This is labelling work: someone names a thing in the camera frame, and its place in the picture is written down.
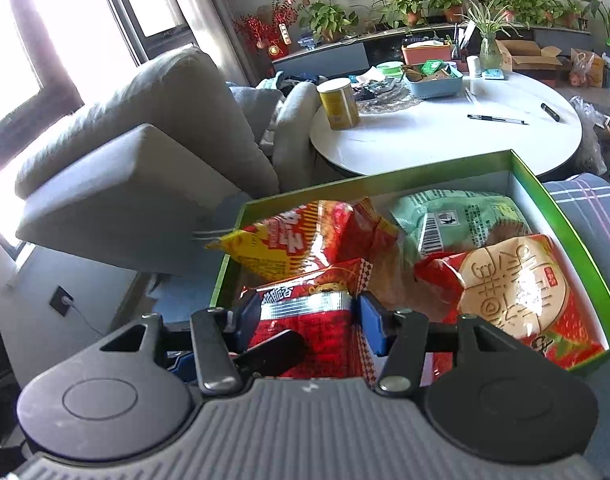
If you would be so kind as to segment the red noodle snack bag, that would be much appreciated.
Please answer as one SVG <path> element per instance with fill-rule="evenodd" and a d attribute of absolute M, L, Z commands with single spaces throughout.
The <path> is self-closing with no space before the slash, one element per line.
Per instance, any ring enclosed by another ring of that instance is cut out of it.
<path fill-rule="evenodd" d="M 371 273 L 372 264 L 358 258 L 259 287 L 261 319 L 250 346 L 293 330 L 303 337 L 305 353 L 284 377 L 361 377 L 373 384 L 375 362 L 355 312 Z"/>

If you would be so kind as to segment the yellow red striped snack bag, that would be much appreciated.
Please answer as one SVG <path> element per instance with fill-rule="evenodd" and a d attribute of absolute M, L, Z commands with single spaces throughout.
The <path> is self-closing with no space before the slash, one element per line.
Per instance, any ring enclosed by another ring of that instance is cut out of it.
<path fill-rule="evenodd" d="M 268 281 L 363 259 L 371 262 L 397 241 L 398 228 L 364 198 L 355 204 L 313 200 L 206 244 Z"/>

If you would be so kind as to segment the green snack bag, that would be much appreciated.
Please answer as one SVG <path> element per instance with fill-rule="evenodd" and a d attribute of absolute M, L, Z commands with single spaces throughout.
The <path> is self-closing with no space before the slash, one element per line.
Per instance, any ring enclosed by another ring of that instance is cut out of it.
<path fill-rule="evenodd" d="M 412 264 L 532 233 L 510 197 L 488 192 L 425 190 L 399 198 L 390 213 Z"/>

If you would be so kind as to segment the large red snack bag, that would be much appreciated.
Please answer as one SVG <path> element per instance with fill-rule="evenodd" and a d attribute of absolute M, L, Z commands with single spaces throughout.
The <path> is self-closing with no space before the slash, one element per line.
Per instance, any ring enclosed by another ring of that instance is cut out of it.
<path fill-rule="evenodd" d="M 604 352 L 544 234 L 435 259 L 417 275 L 451 292 L 454 323 L 476 315 L 565 370 Z"/>

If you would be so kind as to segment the black pen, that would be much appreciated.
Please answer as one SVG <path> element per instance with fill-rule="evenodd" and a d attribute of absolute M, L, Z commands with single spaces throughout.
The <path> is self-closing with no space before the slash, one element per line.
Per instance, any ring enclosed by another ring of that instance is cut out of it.
<path fill-rule="evenodd" d="M 528 123 L 522 119 L 501 118 L 490 115 L 468 114 L 467 117 L 472 120 L 480 120 L 480 122 L 502 122 L 503 124 L 527 126 Z"/>

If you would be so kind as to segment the white oval coffee table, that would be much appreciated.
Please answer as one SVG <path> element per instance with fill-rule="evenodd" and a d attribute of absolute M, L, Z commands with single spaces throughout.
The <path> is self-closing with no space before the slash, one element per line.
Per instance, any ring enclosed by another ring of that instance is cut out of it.
<path fill-rule="evenodd" d="M 555 122 L 540 104 L 561 117 Z M 468 114 L 525 120 L 528 125 L 480 122 Z M 504 80 L 464 79 L 457 96 L 422 101 L 406 110 L 360 116 L 332 130 L 324 110 L 311 123 L 311 144 L 331 165 L 360 176 L 512 150 L 533 174 L 563 166 L 581 145 L 578 114 L 555 89 L 520 74 Z"/>

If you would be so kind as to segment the yellow tin can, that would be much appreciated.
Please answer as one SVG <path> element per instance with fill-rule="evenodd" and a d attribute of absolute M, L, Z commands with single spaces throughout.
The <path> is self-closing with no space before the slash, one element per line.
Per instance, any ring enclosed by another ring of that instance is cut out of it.
<path fill-rule="evenodd" d="M 317 86 L 317 91 L 332 130 L 351 129 L 359 124 L 351 79 L 327 80 Z"/>

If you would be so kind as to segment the blue plastic basket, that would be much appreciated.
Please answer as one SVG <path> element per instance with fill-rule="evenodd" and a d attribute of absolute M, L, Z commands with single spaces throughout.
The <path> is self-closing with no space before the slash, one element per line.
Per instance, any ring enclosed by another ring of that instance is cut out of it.
<path fill-rule="evenodd" d="M 411 95 L 419 100 L 456 96 L 462 91 L 464 82 L 464 76 L 454 63 L 440 60 L 405 65 L 403 74 Z"/>

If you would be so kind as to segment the black remote control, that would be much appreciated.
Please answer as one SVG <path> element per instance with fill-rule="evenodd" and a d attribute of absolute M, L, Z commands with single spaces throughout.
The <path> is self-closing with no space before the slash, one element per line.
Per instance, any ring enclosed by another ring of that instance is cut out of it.
<path fill-rule="evenodd" d="M 542 103 L 540 104 L 540 108 L 542 110 L 544 110 L 544 112 L 550 117 L 552 118 L 555 122 L 561 122 L 561 117 L 560 115 L 555 112 L 550 106 L 548 106 L 546 103 Z"/>

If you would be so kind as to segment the tv console cabinet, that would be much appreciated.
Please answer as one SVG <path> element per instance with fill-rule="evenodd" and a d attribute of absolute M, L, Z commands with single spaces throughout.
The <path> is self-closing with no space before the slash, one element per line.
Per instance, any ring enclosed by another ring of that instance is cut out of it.
<path fill-rule="evenodd" d="M 302 49 L 273 61 L 273 69 L 287 76 L 315 75 L 328 79 L 360 75 L 385 62 L 403 61 L 406 53 L 412 62 L 446 58 L 466 68 L 465 59 L 480 52 L 481 36 L 475 30 L 468 40 L 455 24 L 439 24 L 412 29 L 399 28 L 360 35 L 314 49 Z M 506 26 L 499 40 L 532 40 L 540 47 L 556 47 L 564 55 L 573 48 L 590 50 L 594 40 L 589 32 L 562 27 Z"/>

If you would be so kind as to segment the white small bottle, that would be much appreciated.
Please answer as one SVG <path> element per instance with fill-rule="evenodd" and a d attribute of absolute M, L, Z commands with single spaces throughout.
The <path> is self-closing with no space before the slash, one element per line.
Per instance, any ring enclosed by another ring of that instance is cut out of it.
<path fill-rule="evenodd" d="M 481 60 L 477 55 L 469 55 L 466 59 L 468 72 L 471 77 L 478 78 L 482 76 L 483 68 Z"/>

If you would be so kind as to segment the open cardboard box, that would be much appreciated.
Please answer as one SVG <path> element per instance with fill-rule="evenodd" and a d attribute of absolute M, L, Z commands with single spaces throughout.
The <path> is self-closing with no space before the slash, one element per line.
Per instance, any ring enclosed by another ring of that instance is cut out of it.
<path fill-rule="evenodd" d="M 503 70 L 555 70 L 561 66 L 557 47 L 541 48 L 532 40 L 497 40 L 497 47 L 502 55 Z"/>

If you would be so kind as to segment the red flower decoration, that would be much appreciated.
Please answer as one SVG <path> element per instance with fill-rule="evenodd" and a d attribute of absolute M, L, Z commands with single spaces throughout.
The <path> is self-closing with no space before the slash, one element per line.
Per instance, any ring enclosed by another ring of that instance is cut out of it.
<path fill-rule="evenodd" d="M 290 28 L 299 21 L 304 0 L 273 0 L 255 14 L 240 15 L 232 21 L 235 32 L 257 51 L 264 51 L 272 61 L 290 53 Z"/>

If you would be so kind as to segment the glass vase with plant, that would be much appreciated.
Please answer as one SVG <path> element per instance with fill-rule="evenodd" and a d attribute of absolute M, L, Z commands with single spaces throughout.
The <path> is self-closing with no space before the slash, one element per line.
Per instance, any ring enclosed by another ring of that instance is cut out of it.
<path fill-rule="evenodd" d="M 496 6 L 494 3 L 474 0 L 465 0 L 465 2 L 465 24 L 467 27 L 473 26 L 481 38 L 479 53 L 481 70 L 501 70 L 504 60 L 496 42 L 497 34 L 502 32 L 509 37 L 508 29 L 516 29 L 506 18 L 508 6 Z"/>

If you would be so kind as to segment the wall socket with plug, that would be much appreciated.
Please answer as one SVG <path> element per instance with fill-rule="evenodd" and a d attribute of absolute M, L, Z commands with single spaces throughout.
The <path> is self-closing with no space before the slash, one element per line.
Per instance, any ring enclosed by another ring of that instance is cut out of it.
<path fill-rule="evenodd" d="M 58 286 L 50 301 L 49 306 L 61 316 L 65 316 L 74 307 L 74 298 L 62 287 Z"/>

